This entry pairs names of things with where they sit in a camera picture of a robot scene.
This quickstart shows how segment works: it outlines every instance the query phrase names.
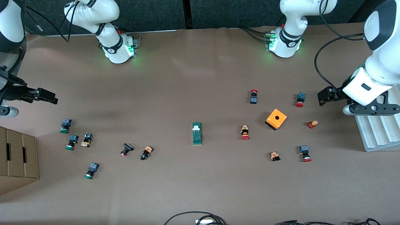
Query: red base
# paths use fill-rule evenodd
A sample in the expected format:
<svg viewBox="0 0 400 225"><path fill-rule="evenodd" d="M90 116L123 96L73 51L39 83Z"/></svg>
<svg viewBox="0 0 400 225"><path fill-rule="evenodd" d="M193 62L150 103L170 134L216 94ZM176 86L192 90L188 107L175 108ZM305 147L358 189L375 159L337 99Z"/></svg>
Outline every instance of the red base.
<svg viewBox="0 0 400 225"><path fill-rule="evenodd" d="M310 128L310 129L314 129L314 128L315 128L315 127L311 126L311 122L309 122L309 123L307 124L307 126L308 126L308 128Z"/></svg>

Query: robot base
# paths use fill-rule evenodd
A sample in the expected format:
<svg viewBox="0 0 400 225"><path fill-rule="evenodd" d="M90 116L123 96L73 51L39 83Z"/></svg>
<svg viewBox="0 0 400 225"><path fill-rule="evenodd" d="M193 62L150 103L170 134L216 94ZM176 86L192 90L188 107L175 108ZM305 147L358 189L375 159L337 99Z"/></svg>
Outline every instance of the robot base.
<svg viewBox="0 0 400 225"><path fill-rule="evenodd" d="M135 46L137 46L138 39L126 34L120 34L120 36L122 37L122 46L116 51L116 53L108 53L103 48L106 57L115 64L121 64L128 61L130 58L136 57Z"/></svg>
<svg viewBox="0 0 400 225"><path fill-rule="evenodd" d="M282 58L289 58L292 57L297 50L300 48L300 43L301 40L296 44L295 42L293 43L293 47L288 47L286 43L284 43L279 35L280 31L282 30L282 27L278 27L276 30L271 31L271 37L265 36L264 40L265 41L271 41L269 44L265 44L265 47L268 51L271 51L275 53L275 55L282 57Z"/></svg>

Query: black hole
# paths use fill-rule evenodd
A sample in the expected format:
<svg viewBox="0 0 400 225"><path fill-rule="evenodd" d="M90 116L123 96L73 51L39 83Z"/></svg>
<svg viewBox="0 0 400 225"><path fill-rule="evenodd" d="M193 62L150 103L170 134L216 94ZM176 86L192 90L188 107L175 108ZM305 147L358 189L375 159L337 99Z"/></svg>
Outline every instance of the black hole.
<svg viewBox="0 0 400 225"><path fill-rule="evenodd" d="M22 153L24 154L24 163L26 163L26 147L22 147Z"/></svg>
<svg viewBox="0 0 400 225"><path fill-rule="evenodd" d="M11 161L11 145L7 143L7 161Z"/></svg>

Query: teal rectangular object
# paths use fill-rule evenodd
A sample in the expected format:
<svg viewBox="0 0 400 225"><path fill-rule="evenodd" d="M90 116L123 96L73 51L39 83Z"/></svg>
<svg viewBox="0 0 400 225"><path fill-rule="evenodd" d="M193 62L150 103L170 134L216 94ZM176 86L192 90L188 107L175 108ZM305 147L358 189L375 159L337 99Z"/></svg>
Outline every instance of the teal rectangular object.
<svg viewBox="0 0 400 225"><path fill-rule="evenodd" d="M201 123L194 122L192 126L193 145L201 145Z"/></svg>

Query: orange block with black holes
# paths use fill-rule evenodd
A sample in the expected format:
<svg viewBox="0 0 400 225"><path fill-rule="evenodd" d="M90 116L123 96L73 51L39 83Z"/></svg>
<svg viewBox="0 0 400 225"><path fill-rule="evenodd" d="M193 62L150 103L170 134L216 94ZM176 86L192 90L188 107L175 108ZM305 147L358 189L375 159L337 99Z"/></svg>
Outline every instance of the orange block with black holes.
<svg viewBox="0 0 400 225"><path fill-rule="evenodd" d="M271 115L265 120L265 124L270 126L274 131L276 131L282 123L286 120L287 116L280 112L278 109L274 109Z"/></svg>

